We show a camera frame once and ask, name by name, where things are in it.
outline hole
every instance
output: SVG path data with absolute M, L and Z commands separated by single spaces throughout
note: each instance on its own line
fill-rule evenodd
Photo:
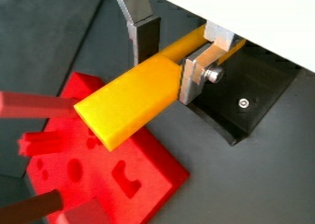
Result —
M 90 149 L 95 148 L 95 139 L 94 139 L 94 138 L 90 138 L 90 139 L 87 140 L 87 147 L 89 147 Z
M 49 171 L 47 171 L 47 170 L 45 170 L 43 173 L 42 173 L 42 179 L 43 179 L 45 181 L 49 180 Z
M 42 159 L 38 160 L 37 165 L 38 165 L 38 169 L 42 170 L 42 168 L 43 168 L 43 160 Z
M 126 161 L 119 161 L 115 169 L 113 170 L 114 179 L 129 198 L 133 198 L 138 190 L 142 187 L 142 182 L 139 180 L 130 181 L 126 176 Z
M 73 159 L 69 162 L 69 176 L 71 178 L 71 181 L 75 183 L 79 183 L 83 178 L 83 165 L 79 159 Z

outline white panel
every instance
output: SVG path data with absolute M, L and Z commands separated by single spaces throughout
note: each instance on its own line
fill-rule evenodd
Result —
M 315 0 L 167 0 L 315 72 Z

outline red peg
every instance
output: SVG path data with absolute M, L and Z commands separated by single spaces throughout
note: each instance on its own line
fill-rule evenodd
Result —
M 79 100 L 0 91 L 0 118 L 73 118 Z
M 62 138 L 57 132 L 25 133 L 19 145 L 21 155 L 29 157 L 62 152 Z

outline red base plate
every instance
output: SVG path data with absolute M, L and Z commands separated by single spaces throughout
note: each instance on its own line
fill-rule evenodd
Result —
M 74 73 L 62 97 L 81 100 L 102 86 L 98 77 Z M 51 119 L 45 132 L 58 133 L 62 152 L 35 156 L 27 173 L 38 194 L 58 189 L 63 195 L 65 209 L 49 216 L 50 222 L 93 199 L 99 200 L 110 223 L 149 222 L 189 178 L 150 131 L 142 128 L 113 152 L 79 116 Z

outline gray surface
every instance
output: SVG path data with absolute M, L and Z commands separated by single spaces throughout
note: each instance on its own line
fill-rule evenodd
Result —
M 57 95 L 101 0 L 0 0 L 0 90 Z M 23 132 L 43 120 L 0 120 L 0 174 L 21 177 Z
M 306 76 L 235 147 L 178 102 L 150 123 L 191 172 L 153 223 L 315 223 L 315 78 Z
M 166 46 L 199 20 L 162 0 L 153 1 L 163 17 Z M 101 11 L 75 70 L 111 80 L 131 67 L 134 52 L 115 0 L 106 0 Z M 150 130 L 191 178 L 151 223 L 315 223 L 314 94 L 315 77 L 304 71 L 251 137 L 235 147 L 179 102 L 169 107 Z M 3 193 L 6 199 L 23 196 L 19 189 Z

